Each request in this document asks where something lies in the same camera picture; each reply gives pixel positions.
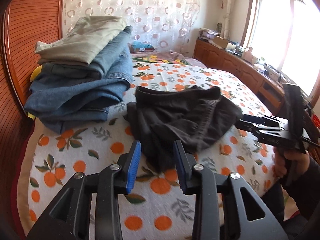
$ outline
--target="wooden cabinet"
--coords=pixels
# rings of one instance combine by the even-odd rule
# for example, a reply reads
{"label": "wooden cabinet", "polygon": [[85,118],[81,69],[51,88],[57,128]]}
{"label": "wooden cabinet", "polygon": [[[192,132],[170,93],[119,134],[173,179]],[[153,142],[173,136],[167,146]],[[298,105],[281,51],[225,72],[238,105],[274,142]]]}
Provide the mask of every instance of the wooden cabinet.
{"label": "wooden cabinet", "polygon": [[221,64],[221,70],[227,71],[235,76],[239,76],[241,64],[237,58],[231,55],[225,54]]}
{"label": "wooden cabinet", "polygon": [[255,69],[243,66],[238,78],[254,93],[256,94],[259,87],[262,85],[263,76]]}
{"label": "wooden cabinet", "polygon": [[243,59],[208,42],[196,41],[193,57],[208,68],[220,69],[238,77],[276,115],[284,102],[284,92],[276,83],[256,71]]}
{"label": "wooden cabinet", "polygon": [[214,46],[210,46],[210,47],[207,49],[207,57],[203,63],[209,68],[220,69],[221,50]]}
{"label": "wooden cabinet", "polygon": [[203,41],[197,40],[195,51],[193,52],[193,57],[201,62],[204,62],[207,52],[207,44]]}

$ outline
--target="black metal bracket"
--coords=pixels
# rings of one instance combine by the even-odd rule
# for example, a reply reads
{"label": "black metal bracket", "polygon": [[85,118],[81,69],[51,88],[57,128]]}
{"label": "black metal bracket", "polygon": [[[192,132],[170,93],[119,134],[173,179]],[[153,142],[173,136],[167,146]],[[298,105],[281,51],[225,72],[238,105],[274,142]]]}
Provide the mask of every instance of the black metal bracket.
{"label": "black metal bracket", "polygon": [[118,194],[133,188],[141,155],[134,141],[129,153],[100,173],[75,173],[43,211],[27,240],[89,240],[92,193],[97,193],[95,239],[122,240]]}
{"label": "black metal bracket", "polygon": [[181,141],[174,143],[174,154],[183,193],[196,194],[193,240],[220,239],[218,193],[222,194],[225,240],[288,239],[265,203],[238,173],[213,173],[185,153]]}

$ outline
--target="sheer curtain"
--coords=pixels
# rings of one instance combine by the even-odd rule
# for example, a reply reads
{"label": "sheer curtain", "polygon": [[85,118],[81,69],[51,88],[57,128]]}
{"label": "sheer curtain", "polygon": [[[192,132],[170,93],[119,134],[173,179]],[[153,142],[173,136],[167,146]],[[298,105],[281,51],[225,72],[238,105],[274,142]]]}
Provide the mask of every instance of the sheer curtain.
{"label": "sheer curtain", "polygon": [[230,14],[233,9],[235,0],[223,0],[223,20],[222,20],[222,29],[221,37],[229,39],[230,32]]}
{"label": "sheer curtain", "polygon": [[64,0],[63,32],[70,32],[79,17],[121,16],[133,26],[132,41],[183,53],[199,9],[199,0]]}

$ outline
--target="window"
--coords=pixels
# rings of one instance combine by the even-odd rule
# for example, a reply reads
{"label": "window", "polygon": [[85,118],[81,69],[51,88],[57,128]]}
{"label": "window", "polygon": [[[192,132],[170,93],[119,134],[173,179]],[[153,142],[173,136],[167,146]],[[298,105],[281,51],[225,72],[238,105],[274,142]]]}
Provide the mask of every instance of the window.
{"label": "window", "polygon": [[300,0],[257,0],[248,46],[309,96],[320,70],[320,13]]}

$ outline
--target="orange print bedspread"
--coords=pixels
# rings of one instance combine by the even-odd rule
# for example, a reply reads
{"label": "orange print bedspread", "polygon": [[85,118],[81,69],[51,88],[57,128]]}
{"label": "orange print bedspread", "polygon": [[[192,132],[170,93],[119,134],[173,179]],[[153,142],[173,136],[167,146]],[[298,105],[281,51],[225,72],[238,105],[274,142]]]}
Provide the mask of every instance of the orange print bedspread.
{"label": "orange print bedspread", "polygon": [[[115,163],[122,153],[128,152],[133,137],[123,116],[127,102],[135,101],[138,85],[167,91],[182,91],[193,85],[208,89],[216,85],[244,114],[270,114],[230,73],[185,65],[133,64],[134,82],[125,93],[124,102],[110,108],[107,122],[89,123],[61,135],[42,128],[29,176],[29,216],[20,217],[25,232],[75,172],[100,172]],[[252,134],[234,126],[215,145],[195,157],[213,172],[225,175],[239,172],[260,196],[275,182],[272,147],[260,144]],[[219,201],[220,222],[223,223],[222,201]],[[192,234],[195,196],[183,195],[175,170],[157,174],[144,156],[132,193],[119,196],[119,209],[124,240],[188,239]],[[95,198],[91,225],[94,224],[94,210]],[[94,240],[93,229],[91,226],[91,240]]]}

